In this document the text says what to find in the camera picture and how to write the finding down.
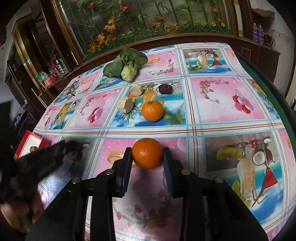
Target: plastic tablecloth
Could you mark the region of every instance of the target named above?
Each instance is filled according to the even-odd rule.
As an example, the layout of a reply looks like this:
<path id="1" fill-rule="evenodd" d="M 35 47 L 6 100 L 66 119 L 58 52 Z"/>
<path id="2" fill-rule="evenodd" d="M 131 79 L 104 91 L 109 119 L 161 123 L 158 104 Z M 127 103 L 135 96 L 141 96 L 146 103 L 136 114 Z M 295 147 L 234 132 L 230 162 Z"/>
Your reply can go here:
<path id="1" fill-rule="evenodd" d="M 126 147 L 150 137 L 200 177 L 224 178 L 272 240 L 296 205 L 296 164 L 287 131 L 267 95 L 228 44 L 188 43 L 143 52 L 148 63 L 133 83 L 105 77 L 103 64 L 72 79 L 47 108 L 36 134 L 52 144 L 76 139 L 89 145 L 81 160 L 69 158 L 40 183 L 44 206 L 72 177 L 97 176 L 121 159 Z M 140 97 L 129 94 L 136 83 L 144 87 Z M 159 93 L 160 84 L 171 84 L 173 93 Z M 116 108 L 123 97 L 134 101 L 128 114 Z M 163 104 L 161 120 L 148 122 L 141 116 L 148 100 Z M 163 166 L 135 167 L 125 196 L 113 198 L 113 215 L 117 240 L 177 241 L 182 200 L 170 197 Z"/>

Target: purple bottle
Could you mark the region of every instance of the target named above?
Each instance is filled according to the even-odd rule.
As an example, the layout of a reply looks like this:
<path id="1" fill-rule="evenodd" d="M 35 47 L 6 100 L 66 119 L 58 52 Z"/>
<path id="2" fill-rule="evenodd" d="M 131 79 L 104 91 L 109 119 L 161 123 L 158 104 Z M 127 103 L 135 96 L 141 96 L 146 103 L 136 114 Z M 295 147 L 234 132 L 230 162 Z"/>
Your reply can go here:
<path id="1" fill-rule="evenodd" d="M 258 27 L 258 43 L 263 44 L 264 41 L 264 30 L 261 25 Z"/>
<path id="2" fill-rule="evenodd" d="M 256 23 L 253 24 L 253 40 L 258 43 L 258 26 Z"/>

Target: orange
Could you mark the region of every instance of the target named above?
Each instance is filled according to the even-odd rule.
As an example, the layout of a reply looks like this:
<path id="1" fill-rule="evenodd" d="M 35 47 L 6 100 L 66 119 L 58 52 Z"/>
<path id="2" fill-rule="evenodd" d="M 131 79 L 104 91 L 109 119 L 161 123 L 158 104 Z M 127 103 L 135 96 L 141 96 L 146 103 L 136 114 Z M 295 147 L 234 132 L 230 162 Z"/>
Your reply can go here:
<path id="1" fill-rule="evenodd" d="M 138 140 L 131 149 L 135 163 L 144 169 L 152 169 L 163 161 L 163 147 L 152 138 Z"/>
<path id="2" fill-rule="evenodd" d="M 158 121 L 163 116 L 163 106 L 155 100 L 147 101 L 142 106 L 141 114 L 148 121 Z"/>

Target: glass cabinet door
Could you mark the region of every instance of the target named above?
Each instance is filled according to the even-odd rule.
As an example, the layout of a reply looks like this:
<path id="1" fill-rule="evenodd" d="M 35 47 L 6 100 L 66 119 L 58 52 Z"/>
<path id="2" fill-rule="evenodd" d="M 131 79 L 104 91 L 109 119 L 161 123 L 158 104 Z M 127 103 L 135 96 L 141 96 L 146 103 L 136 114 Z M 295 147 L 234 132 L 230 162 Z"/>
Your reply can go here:
<path id="1" fill-rule="evenodd" d="M 84 61 L 141 39 L 231 34 L 229 0 L 53 0 Z"/>

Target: dark round snack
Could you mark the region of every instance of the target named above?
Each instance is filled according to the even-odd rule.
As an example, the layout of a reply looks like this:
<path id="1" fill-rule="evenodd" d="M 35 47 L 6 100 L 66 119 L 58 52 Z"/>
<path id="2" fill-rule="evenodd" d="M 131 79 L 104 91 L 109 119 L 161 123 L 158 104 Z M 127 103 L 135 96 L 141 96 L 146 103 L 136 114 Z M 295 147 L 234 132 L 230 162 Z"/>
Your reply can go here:
<path id="1" fill-rule="evenodd" d="M 161 94 L 172 94 L 173 87 L 171 85 L 160 85 L 158 91 Z"/>

